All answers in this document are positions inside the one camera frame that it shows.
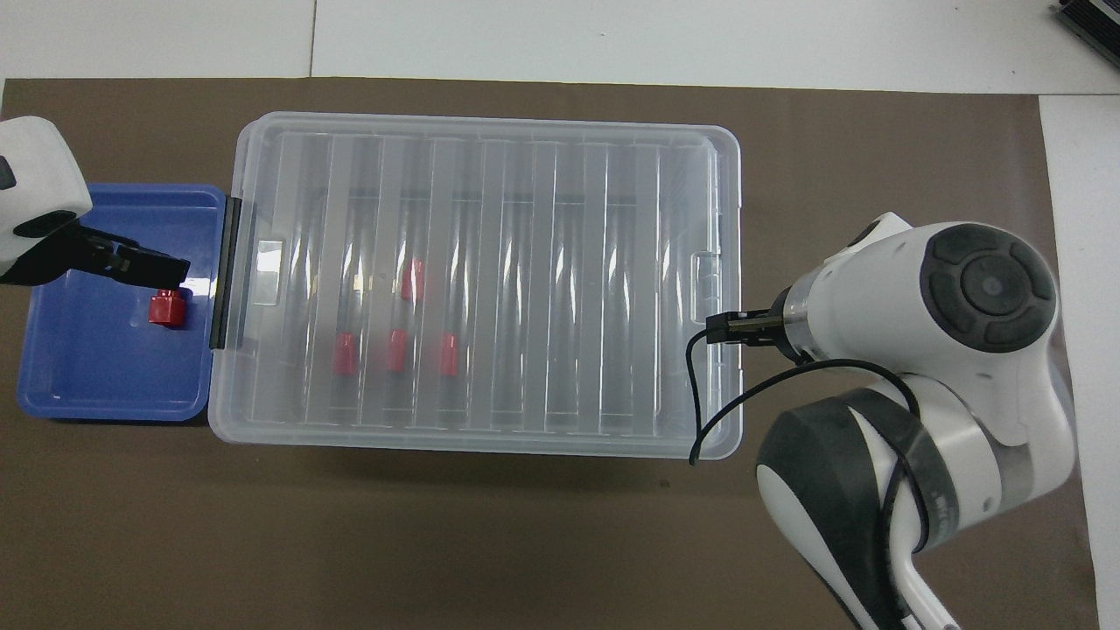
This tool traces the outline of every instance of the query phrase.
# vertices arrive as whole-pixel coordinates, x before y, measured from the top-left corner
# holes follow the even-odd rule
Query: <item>white floor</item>
[[[2,77],[408,76],[1040,99],[1101,627],[1120,629],[1120,71],[1046,0],[7,0]]]

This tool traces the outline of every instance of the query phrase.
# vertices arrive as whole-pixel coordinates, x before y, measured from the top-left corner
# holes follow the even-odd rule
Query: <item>robot control button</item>
[[[867,238],[868,234],[871,233],[871,230],[875,230],[878,226],[879,226],[879,220],[875,220],[875,221],[868,223],[867,228],[864,228],[864,230],[860,233],[856,234],[856,238],[852,239],[851,242],[848,243],[846,247],[851,247],[851,245],[858,243],[859,241],[862,241],[864,239]]]
[[[1008,322],[992,322],[984,330],[983,340],[996,345],[1026,346],[1046,332],[1046,317],[1040,308],[1032,306]]]
[[[8,159],[0,156],[0,191],[7,191],[16,185],[16,174],[11,172]]]
[[[1054,280],[1038,254],[1021,243],[1011,244],[1011,258],[1023,266],[1030,278],[1030,288],[1038,299],[1054,299]]]
[[[981,256],[961,274],[961,290],[969,304],[988,315],[1010,315],[1027,300],[1030,280],[1007,254]]]
[[[16,225],[11,233],[25,239],[41,239],[75,219],[77,219],[77,214],[74,212],[55,210]]]
[[[976,325],[976,315],[961,297],[956,280],[949,274],[930,276],[930,296],[942,317],[959,332],[968,334]]]
[[[1000,233],[992,228],[953,225],[933,238],[933,256],[950,265],[960,265],[978,251],[997,250],[999,245]]]

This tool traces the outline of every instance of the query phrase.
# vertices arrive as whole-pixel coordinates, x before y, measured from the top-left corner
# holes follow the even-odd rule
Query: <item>plastic storage container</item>
[[[224,439],[688,455],[685,341],[739,304],[728,131],[274,112],[232,194]],[[738,352],[697,359],[713,411]]]

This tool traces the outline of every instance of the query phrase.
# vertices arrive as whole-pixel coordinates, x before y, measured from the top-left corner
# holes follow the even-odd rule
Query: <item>black hinge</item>
[[[233,250],[237,244],[237,226],[241,220],[241,200],[226,197],[225,221],[222,224],[222,249],[217,259],[217,279],[214,282],[214,313],[211,319],[211,350],[225,348],[227,314],[230,312],[230,267]]]

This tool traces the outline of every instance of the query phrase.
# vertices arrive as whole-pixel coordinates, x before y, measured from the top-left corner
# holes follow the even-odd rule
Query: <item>red object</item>
[[[353,374],[357,370],[357,346],[352,333],[335,336],[334,371],[336,374]]]
[[[401,299],[413,304],[423,300],[423,260],[413,258],[401,278]]]
[[[445,377],[459,376],[459,342],[451,333],[444,333],[444,346],[439,354],[439,373]]]
[[[187,300],[179,289],[159,289],[148,303],[148,322],[160,326],[178,327],[187,316]]]
[[[404,371],[404,352],[409,343],[409,334],[402,328],[393,328],[393,332],[389,333],[389,371],[390,372],[403,372]]]

